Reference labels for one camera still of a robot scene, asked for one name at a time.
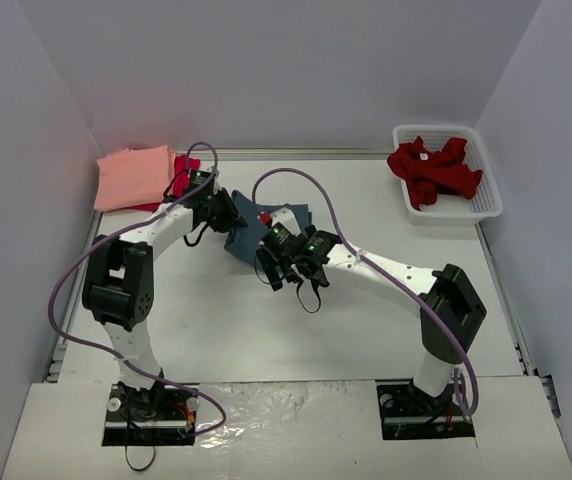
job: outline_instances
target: folded cloth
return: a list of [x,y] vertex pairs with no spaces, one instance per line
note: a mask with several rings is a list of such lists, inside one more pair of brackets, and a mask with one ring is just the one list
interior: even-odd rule
[[[255,252],[259,248],[259,241],[266,234],[268,228],[259,218],[257,218],[257,207],[255,204],[237,190],[233,190],[231,198],[237,211],[242,216],[247,227],[235,227],[228,234],[224,250],[251,266],[256,266],[261,271],[259,262],[255,263]],[[279,210],[283,205],[259,205],[259,210],[266,213],[272,213]],[[288,205],[295,214],[295,219],[303,232],[313,221],[313,215],[308,211],[308,205]]]
[[160,202],[172,178],[168,145],[145,150],[122,150],[97,160],[99,188],[95,209],[118,208]]
[[[172,189],[172,193],[173,195],[180,197],[182,195],[182,193],[184,192],[184,189],[188,186],[188,182],[189,182],[189,178],[188,178],[188,172],[184,171],[187,169],[199,169],[199,166],[201,165],[201,161],[198,160],[197,158],[191,158],[190,161],[188,162],[188,165],[186,164],[186,155],[177,155],[175,157],[175,168],[174,168],[174,173],[173,173],[173,177],[175,177],[175,175],[179,175],[175,181],[173,182],[173,189]],[[132,207],[128,207],[128,208],[133,208],[135,210],[144,210],[146,212],[154,212],[155,210],[157,210],[159,208],[159,202],[157,203],[144,203],[142,205],[133,205]]]
[[395,175],[406,180],[410,204],[432,205],[438,194],[461,195],[470,200],[475,196],[483,171],[471,171],[464,165],[466,140],[453,137],[441,152],[429,152],[424,140],[402,143],[388,157],[388,166]]

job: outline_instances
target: red towel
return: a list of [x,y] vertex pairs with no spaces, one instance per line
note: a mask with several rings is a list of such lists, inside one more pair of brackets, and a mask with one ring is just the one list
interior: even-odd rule
[[[174,175],[177,175],[186,168],[190,168],[191,170],[198,169],[200,165],[201,161],[198,160],[197,158],[191,158],[190,162],[188,162],[188,165],[186,165],[186,155],[177,155],[175,157],[175,163],[173,165],[175,170]],[[180,197],[182,192],[187,186],[188,186],[188,172],[184,172],[179,177],[177,177],[175,183],[173,184],[173,195]],[[143,205],[134,205],[128,208],[134,208],[135,210],[144,210],[146,212],[154,212],[159,208],[159,203],[144,203]]]
[[[432,205],[437,194],[461,195],[470,200],[475,196],[483,171],[471,171],[464,165],[466,140],[451,138],[441,152],[429,152],[424,140],[417,137],[413,143],[402,143],[388,157],[388,166],[395,175],[406,180],[410,204]],[[427,154],[422,160],[420,154]]]

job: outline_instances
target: white basket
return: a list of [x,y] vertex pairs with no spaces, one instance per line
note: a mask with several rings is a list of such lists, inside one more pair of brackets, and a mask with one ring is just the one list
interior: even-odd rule
[[400,143],[411,143],[417,137],[424,139],[424,147],[433,152],[441,150],[449,138],[468,140],[464,163],[471,170],[483,170],[484,175],[472,200],[454,195],[438,195],[434,205],[422,205],[415,210],[410,204],[406,181],[401,180],[409,220],[415,225],[475,225],[484,218],[496,217],[504,206],[488,162],[488,153],[479,134],[468,127],[452,125],[400,125],[393,130],[395,150]]

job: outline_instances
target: white panel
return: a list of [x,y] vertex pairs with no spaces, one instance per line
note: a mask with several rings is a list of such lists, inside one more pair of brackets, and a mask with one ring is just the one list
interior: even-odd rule
[[[228,423],[194,447],[160,448],[145,477],[572,480],[539,380],[488,378],[480,387],[477,442],[393,442],[381,439],[373,382],[202,385],[222,402]],[[134,477],[123,448],[100,446],[108,389],[97,383],[34,385],[4,480]],[[507,397],[519,402],[508,408]],[[217,412],[201,405],[198,423],[214,422]],[[129,452],[138,465],[150,458],[149,448]],[[501,463],[507,475],[498,470]]]
[[0,475],[28,388],[46,370],[46,301],[86,236],[96,155],[24,13],[0,0]]
[[540,0],[20,0],[100,146],[474,124]]
[[[292,161],[317,178],[337,209],[347,238],[367,251],[418,267],[461,266],[484,301],[488,316],[471,348],[482,375],[521,370],[475,228],[413,227],[399,180],[382,160]],[[220,181],[250,195],[275,162],[222,162]],[[328,209],[307,180],[281,174],[266,180],[258,201],[310,205],[315,225],[332,231]],[[146,217],[144,212],[105,215],[102,233]],[[309,315],[295,287],[274,293],[253,268],[223,249],[224,236],[208,232],[194,249],[183,242],[155,263],[155,303],[148,322],[155,356],[167,378],[183,382],[296,381],[411,378],[423,354],[420,322],[403,306],[355,288],[320,289],[323,306]],[[303,301],[315,305],[309,288]],[[73,333],[108,342],[101,325],[79,308]],[[70,345],[62,382],[117,378],[103,352]]]
[[484,231],[572,458],[572,2],[542,4],[479,129],[505,206]]

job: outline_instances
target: dark blue towel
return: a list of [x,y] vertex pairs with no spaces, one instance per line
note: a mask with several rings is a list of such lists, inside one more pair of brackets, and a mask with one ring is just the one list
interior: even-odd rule
[[[259,241],[266,234],[267,228],[257,218],[257,208],[251,200],[237,190],[233,190],[231,198],[240,215],[248,223],[248,227],[235,227],[226,238],[224,250],[242,262],[254,266],[255,251],[259,248]],[[259,205],[259,209],[267,213],[272,213],[283,207],[284,205]],[[288,208],[295,214],[299,228],[303,232],[313,220],[312,213],[308,211],[308,205],[288,205]],[[257,269],[261,270],[259,262],[257,262]]]

